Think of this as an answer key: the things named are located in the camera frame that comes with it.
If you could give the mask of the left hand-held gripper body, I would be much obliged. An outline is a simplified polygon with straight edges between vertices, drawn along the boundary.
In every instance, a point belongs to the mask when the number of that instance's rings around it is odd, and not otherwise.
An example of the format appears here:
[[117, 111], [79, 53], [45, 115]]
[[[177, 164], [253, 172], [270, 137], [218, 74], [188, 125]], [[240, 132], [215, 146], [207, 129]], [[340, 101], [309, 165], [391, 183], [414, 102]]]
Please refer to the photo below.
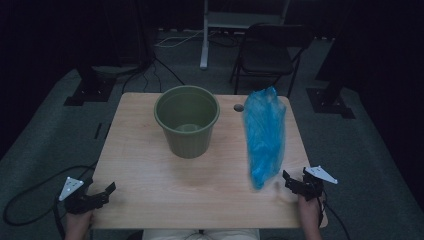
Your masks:
[[64, 203], [65, 209], [71, 214], [83, 214], [99, 208], [99, 198], [89, 196], [86, 190], [93, 183], [91, 178], [78, 180], [67, 177], [59, 195], [59, 200]]

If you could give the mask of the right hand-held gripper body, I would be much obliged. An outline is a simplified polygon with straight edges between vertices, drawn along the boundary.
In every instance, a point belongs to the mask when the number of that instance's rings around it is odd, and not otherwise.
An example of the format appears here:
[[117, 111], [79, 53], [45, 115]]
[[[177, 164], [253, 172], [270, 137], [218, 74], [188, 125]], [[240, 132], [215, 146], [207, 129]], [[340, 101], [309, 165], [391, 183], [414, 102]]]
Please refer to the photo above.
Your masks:
[[338, 180], [321, 166], [305, 167], [303, 169], [303, 181], [299, 194], [307, 201], [319, 198], [324, 190], [324, 181], [332, 184], [338, 183]]

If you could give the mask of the blue plastic bag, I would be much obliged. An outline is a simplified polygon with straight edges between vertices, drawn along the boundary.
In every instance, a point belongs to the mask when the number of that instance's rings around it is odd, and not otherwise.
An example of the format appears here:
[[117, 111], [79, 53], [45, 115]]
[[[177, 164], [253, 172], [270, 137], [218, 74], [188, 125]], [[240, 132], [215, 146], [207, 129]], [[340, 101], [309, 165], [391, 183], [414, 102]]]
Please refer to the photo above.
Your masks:
[[286, 106], [274, 87], [251, 93], [243, 122], [252, 186], [260, 190], [279, 173], [285, 154]]

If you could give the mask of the green plastic bucket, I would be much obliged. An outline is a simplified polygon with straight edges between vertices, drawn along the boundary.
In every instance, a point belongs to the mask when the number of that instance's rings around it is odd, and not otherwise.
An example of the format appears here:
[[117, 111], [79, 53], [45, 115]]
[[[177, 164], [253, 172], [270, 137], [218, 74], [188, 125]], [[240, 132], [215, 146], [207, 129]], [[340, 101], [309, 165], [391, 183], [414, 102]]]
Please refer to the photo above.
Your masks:
[[164, 92], [154, 106], [154, 117], [162, 128], [170, 150], [192, 159], [204, 154], [220, 115], [216, 97], [204, 88], [185, 85]]

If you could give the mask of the person's left hand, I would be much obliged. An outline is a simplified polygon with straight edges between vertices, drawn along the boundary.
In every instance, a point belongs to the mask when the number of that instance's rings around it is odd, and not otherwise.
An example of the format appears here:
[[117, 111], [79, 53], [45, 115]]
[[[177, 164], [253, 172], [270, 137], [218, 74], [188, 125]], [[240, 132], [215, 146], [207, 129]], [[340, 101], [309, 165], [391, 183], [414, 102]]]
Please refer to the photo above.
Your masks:
[[93, 211], [83, 214], [66, 214], [65, 240], [85, 240], [93, 219]]

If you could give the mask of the person's right hand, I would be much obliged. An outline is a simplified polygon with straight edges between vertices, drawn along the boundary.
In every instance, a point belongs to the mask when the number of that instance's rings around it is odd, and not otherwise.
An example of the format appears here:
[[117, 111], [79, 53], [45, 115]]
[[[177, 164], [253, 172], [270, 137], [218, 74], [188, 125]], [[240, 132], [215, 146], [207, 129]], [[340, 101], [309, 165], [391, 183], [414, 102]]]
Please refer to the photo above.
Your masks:
[[321, 199], [307, 201], [302, 195], [298, 196], [298, 211], [300, 223], [304, 230], [319, 229], [321, 225]]

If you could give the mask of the person's light trousers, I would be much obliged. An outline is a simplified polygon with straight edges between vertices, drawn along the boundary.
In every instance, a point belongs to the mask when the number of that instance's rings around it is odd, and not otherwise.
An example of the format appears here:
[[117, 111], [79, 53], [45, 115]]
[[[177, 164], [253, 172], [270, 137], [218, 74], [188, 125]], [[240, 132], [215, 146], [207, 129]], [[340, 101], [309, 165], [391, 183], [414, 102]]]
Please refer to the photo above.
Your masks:
[[142, 240], [260, 240], [258, 229], [145, 230]]

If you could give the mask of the black folding chair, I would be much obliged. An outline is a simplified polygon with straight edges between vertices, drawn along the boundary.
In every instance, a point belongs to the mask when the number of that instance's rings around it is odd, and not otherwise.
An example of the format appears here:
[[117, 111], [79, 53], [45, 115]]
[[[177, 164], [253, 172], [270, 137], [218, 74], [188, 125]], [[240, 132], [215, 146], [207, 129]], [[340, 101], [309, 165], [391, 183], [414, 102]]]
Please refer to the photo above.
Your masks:
[[235, 81], [238, 93], [241, 77], [274, 77], [272, 86], [282, 76], [291, 76], [286, 97], [289, 98], [297, 77], [301, 56], [314, 40], [306, 25], [256, 23], [245, 31], [229, 82]]

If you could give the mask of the black stand with base plate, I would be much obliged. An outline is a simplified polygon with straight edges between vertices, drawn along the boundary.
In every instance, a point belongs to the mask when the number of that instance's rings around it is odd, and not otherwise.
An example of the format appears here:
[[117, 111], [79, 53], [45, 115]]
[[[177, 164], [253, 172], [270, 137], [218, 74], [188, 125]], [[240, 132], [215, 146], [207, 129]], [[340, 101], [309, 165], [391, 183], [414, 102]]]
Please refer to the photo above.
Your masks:
[[72, 96], [69, 96], [65, 106], [82, 106], [86, 102], [107, 102], [116, 83], [115, 78], [99, 77], [89, 65], [76, 68], [81, 81]]
[[341, 97], [341, 90], [348, 80], [349, 71], [344, 67], [322, 67], [317, 75], [318, 80], [327, 81], [323, 88], [307, 88], [310, 103], [315, 113], [339, 114], [344, 119], [354, 119], [351, 108], [347, 107]]

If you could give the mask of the white metal stand frame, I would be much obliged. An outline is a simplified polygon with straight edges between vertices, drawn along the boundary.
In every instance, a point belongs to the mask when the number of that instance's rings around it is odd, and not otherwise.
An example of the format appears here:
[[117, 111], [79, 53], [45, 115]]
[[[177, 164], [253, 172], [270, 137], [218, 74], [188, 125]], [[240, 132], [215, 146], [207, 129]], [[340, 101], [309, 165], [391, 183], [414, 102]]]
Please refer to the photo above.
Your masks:
[[278, 15], [210, 11], [209, 0], [203, 0], [203, 2], [203, 42], [200, 57], [200, 69], [206, 70], [208, 68], [210, 28], [247, 29], [254, 23], [260, 22], [283, 24], [285, 22], [291, 0], [283, 0], [281, 12]]

